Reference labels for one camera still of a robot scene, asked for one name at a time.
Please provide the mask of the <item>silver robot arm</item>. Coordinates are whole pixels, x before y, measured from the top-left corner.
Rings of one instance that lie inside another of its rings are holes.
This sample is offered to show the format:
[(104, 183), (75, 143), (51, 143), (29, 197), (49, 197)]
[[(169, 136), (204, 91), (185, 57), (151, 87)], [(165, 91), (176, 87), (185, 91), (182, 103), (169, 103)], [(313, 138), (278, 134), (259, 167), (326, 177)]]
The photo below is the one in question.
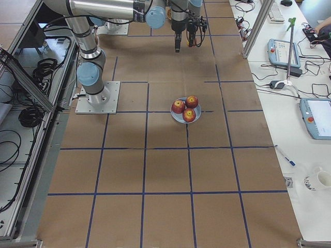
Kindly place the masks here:
[(189, 47), (200, 47), (205, 39), (205, 34), (208, 28), (207, 19), (201, 15), (201, 7), (203, 1), (197, 0), (188, 2), (188, 21), (187, 42)]
[(161, 28), (167, 17), (166, 7), (172, 10), (172, 29), (175, 31), (175, 50), (179, 52), (182, 32), (186, 28), (188, 1), (45, 1), (53, 11), (61, 14), (80, 47), (83, 58), (77, 78), (85, 90), (88, 103), (99, 105), (110, 98), (110, 91), (102, 80), (105, 54), (92, 34), (88, 18), (101, 18), (147, 23)]

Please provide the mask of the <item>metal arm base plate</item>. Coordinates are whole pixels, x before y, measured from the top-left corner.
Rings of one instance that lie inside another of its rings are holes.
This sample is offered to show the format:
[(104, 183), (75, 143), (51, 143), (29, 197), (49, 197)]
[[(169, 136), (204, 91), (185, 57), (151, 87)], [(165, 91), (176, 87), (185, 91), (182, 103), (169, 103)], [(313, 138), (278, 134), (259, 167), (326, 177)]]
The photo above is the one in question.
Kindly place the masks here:
[(76, 114), (116, 114), (118, 97), (120, 92), (120, 81), (105, 81), (103, 91), (97, 95), (86, 92), (82, 86), (78, 98)]

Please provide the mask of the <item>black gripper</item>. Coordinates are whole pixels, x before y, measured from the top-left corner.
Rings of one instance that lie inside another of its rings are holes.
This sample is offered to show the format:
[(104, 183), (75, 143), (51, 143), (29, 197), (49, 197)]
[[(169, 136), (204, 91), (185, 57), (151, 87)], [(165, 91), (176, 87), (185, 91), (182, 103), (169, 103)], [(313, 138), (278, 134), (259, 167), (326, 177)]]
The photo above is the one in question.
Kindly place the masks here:
[(175, 52), (180, 52), (182, 32), (186, 29), (187, 17), (172, 17), (171, 28), (175, 32)]
[(189, 17), (187, 23), (187, 42), (189, 47), (195, 46), (195, 32), (200, 28), (202, 32), (206, 32), (208, 22), (203, 16)]

